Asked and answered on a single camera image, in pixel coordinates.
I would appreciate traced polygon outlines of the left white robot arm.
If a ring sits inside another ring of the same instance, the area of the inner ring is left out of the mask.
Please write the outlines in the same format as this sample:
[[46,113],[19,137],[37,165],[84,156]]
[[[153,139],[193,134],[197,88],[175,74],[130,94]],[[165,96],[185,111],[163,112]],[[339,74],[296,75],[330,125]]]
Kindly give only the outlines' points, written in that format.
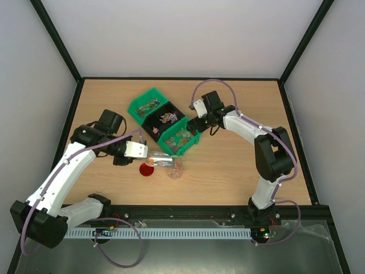
[[20,246],[24,255],[32,255],[26,249],[26,240],[39,246],[56,247],[66,233],[91,220],[111,216],[111,201],[99,194],[90,194],[83,201],[64,207],[63,203],[82,172],[100,153],[113,157],[115,166],[126,166],[147,154],[144,139],[132,141],[134,134],[142,134],[138,128],[116,133],[124,118],[104,110],[99,120],[77,127],[70,143],[42,185],[24,202],[15,201],[10,213],[21,235]]

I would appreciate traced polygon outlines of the green bin star candies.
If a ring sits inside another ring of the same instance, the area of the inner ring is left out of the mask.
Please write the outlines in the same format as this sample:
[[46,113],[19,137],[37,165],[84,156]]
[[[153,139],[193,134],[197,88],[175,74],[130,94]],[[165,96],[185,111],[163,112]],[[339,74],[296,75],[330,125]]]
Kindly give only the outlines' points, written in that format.
[[193,135],[186,129],[189,118],[184,117],[164,131],[157,141],[159,147],[169,155],[184,155],[193,145],[198,144],[201,134]]

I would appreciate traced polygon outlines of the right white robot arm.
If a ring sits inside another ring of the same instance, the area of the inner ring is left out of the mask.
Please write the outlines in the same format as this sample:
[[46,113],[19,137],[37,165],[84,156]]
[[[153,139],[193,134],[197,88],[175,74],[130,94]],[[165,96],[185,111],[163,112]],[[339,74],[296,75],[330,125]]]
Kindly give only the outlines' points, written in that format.
[[225,106],[217,91],[209,92],[199,100],[192,98],[190,109],[197,116],[186,129],[193,135],[215,126],[231,131],[254,147],[255,166],[259,181],[248,202],[248,218],[252,223],[262,223],[277,203],[275,196],[283,182],[292,180],[298,173],[289,135],[285,128],[271,128],[248,118],[234,105]]

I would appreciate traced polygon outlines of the metal candy scoop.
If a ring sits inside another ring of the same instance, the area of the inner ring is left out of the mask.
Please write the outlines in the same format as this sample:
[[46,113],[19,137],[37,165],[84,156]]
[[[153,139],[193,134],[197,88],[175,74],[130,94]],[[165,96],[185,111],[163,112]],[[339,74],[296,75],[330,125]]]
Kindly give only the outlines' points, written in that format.
[[145,160],[145,164],[150,167],[170,168],[173,166],[173,158],[163,152],[151,151]]

